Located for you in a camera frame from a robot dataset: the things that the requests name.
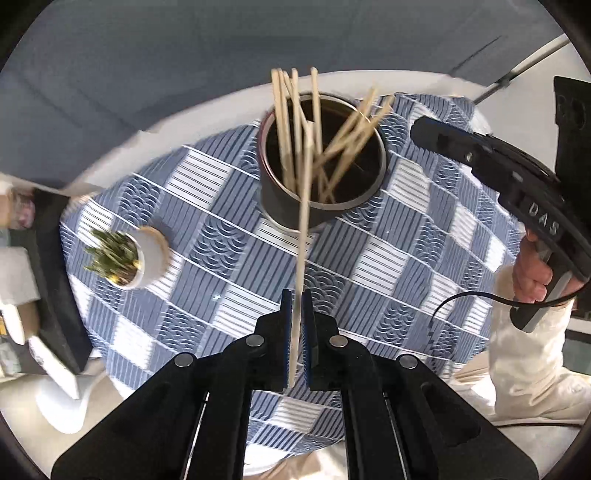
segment blue and white tablecloth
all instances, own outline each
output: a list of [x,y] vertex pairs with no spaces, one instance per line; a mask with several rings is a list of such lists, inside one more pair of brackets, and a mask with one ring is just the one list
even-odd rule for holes
[[[491,291],[494,272],[514,262],[515,221],[469,171],[417,148],[423,115],[472,129],[464,98],[398,94],[381,125],[390,156],[380,192],[309,237],[306,287],[317,310],[377,355],[414,352],[448,377],[485,348],[491,303],[460,290]],[[251,333],[293,288],[297,239],[274,229],[258,206],[258,123],[184,145],[88,201],[62,224],[67,269],[92,342],[127,396],[178,352],[220,352]],[[83,269],[91,228],[153,225],[168,239],[166,275],[123,292]],[[301,369],[285,395],[256,392],[246,462],[331,445],[343,437],[340,398],[311,393]]]

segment black cup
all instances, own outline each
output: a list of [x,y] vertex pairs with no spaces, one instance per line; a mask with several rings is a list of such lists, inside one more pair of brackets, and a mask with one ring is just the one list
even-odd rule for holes
[[[307,119],[312,119],[311,94],[300,97],[301,107]],[[334,138],[339,128],[345,123],[355,106],[332,96],[320,95],[322,132],[324,145]],[[293,145],[293,113],[291,102],[290,131]],[[277,140],[275,111],[267,113],[258,133],[258,161],[261,169],[261,207],[266,216],[277,227],[297,231],[299,229],[300,199],[282,183],[282,168]],[[325,172],[330,178],[339,156],[325,165]],[[380,188],[387,168],[387,155],[384,140],[379,131],[374,130],[355,162],[334,189],[335,203],[310,202],[309,228],[314,228],[327,220],[351,210],[371,198]],[[312,198],[316,198],[316,182],[312,185]]]

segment bamboo skewer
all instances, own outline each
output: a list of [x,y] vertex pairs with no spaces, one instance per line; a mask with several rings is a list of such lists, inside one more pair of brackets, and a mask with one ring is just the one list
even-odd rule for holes
[[326,149],[324,150],[325,154],[330,154],[336,148],[339,141],[346,134],[351,132],[351,130],[354,129],[355,125],[357,125],[359,123],[359,121],[363,120],[365,117],[368,116],[369,109],[374,104],[376,92],[377,92],[377,90],[375,89],[375,87],[370,88],[369,92],[365,96],[365,99],[361,102],[361,104],[359,105],[359,107],[356,110],[351,112],[351,114],[349,115],[349,118],[340,127],[340,129],[337,132],[337,134],[335,135],[335,137],[331,140],[329,146],[326,147]]
[[378,126],[378,124],[383,120],[383,118],[388,115],[392,111],[392,103],[394,102],[394,95],[391,95],[386,104],[382,107],[382,109],[377,113],[370,122],[365,124],[363,129],[358,132],[356,139],[351,142],[348,146],[339,163],[332,174],[329,184],[326,187],[326,190],[320,196],[320,201],[325,201],[326,196],[333,191],[333,189],[337,186],[337,184],[341,181],[349,167],[355,161],[356,156],[363,150],[365,144],[374,134],[374,129]]
[[[283,72],[282,77],[283,77],[283,83],[285,84],[285,88],[287,89],[287,91],[290,94],[292,101],[293,101],[293,97],[294,97],[293,82],[290,79],[290,76],[287,74],[287,72]],[[304,130],[306,130],[309,127],[308,120],[306,119],[306,114],[304,113],[304,109],[301,107],[301,104],[300,104],[300,122],[301,122],[301,125],[304,128]],[[323,168],[318,168],[318,171],[315,174],[320,177],[320,180],[324,183],[324,185],[328,184],[329,179],[326,176],[326,172],[324,171]],[[335,196],[332,192],[328,195],[328,200],[332,203],[336,203]]]
[[306,269],[306,249],[308,240],[308,225],[310,220],[310,193],[312,184],[312,162],[314,157],[314,133],[315,125],[307,122],[308,128],[304,136],[304,175],[301,182],[300,195],[300,237],[298,242],[297,264],[295,268],[295,303],[291,321],[291,343],[289,359],[288,386],[296,384],[297,359],[300,349],[301,330],[301,296],[304,291],[304,272]]
[[279,142],[279,158],[281,161],[281,171],[283,175],[283,182],[287,188],[289,185],[287,182],[288,165],[287,155],[285,150],[285,134],[283,131],[283,106],[281,102],[281,76],[280,71],[277,69],[271,70],[271,81],[273,85],[273,101],[275,103],[275,126],[277,127],[277,140]]
[[[316,158],[322,155],[323,142],[322,142],[322,119],[320,114],[320,94],[318,91],[318,70],[315,67],[310,69],[310,76],[312,80],[312,115],[314,118],[314,145],[316,146],[315,153]],[[319,175],[316,182],[316,188],[318,189],[318,195],[320,196],[324,186],[328,181],[323,182],[323,176]]]
[[301,178],[303,175],[302,156],[301,156],[301,124],[306,120],[300,115],[300,90],[298,88],[298,73],[296,69],[291,69],[291,89],[287,89],[291,95],[292,110],[294,115],[294,152],[295,152],[295,177],[296,188],[301,195]]
[[375,87],[371,87],[368,94],[365,96],[365,99],[359,105],[359,108],[351,112],[348,119],[345,123],[340,127],[339,131],[335,135],[335,137],[331,140],[328,147],[326,147],[324,153],[321,157],[316,159],[316,163],[314,164],[314,172],[317,173],[320,167],[322,167],[326,162],[337,156],[340,152],[342,152],[351,140],[354,140],[354,137],[347,137],[347,134],[354,130],[356,126],[361,124],[363,120],[367,117],[371,106],[374,104],[374,99],[376,95]]
[[281,120],[283,123],[283,141],[285,142],[285,157],[287,177],[284,179],[284,185],[292,192],[296,191],[296,178],[294,174],[294,162],[291,150],[291,132],[290,132],[290,116],[287,108],[288,92],[284,82],[279,82],[281,89]]

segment green plant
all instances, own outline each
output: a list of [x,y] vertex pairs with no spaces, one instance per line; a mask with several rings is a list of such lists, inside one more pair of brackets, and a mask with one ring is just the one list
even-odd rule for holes
[[138,250],[133,240],[121,232],[91,231],[100,247],[88,247],[93,261],[85,269],[108,278],[117,285],[127,285],[138,271]]

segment small potted plant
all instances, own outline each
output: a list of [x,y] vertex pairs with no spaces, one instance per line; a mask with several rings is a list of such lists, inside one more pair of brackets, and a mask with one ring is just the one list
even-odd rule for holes
[[100,242],[86,252],[93,261],[85,269],[106,278],[122,290],[150,285],[159,279],[168,265],[168,245],[164,236],[151,227],[133,232],[91,231]]

